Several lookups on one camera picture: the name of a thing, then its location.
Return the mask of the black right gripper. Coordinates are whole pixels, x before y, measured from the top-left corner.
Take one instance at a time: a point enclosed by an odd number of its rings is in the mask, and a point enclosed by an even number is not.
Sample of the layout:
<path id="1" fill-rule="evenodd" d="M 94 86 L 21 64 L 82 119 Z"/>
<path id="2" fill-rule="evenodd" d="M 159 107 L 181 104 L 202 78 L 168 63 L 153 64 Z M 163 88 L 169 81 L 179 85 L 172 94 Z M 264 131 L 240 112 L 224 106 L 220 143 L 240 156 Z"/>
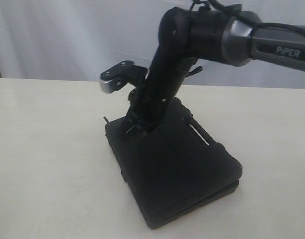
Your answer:
<path id="1" fill-rule="evenodd" d="M 197 58 L 171 55 L 158 48 L 148 76 L 136 86 L 124 119 L 124 135 L 153 131 L 164 121 L 167 109 Z"/>

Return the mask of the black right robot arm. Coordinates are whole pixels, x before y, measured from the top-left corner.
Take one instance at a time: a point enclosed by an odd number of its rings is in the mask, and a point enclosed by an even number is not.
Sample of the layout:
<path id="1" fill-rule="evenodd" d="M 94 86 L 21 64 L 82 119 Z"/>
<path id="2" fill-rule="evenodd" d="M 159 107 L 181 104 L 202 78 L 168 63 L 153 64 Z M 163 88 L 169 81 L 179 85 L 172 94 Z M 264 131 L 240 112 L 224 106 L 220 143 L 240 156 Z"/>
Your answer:
<path id="1" fill-rule="evenodd" d="M 174 7 L 162 17 L 148 76 L 130 95 L 125 135 L 151 132 L 199 60 L 241 67 L 252 60 L 305 72 L 305 26 L 263 23 L 239 4 L 197 11 Z"/>

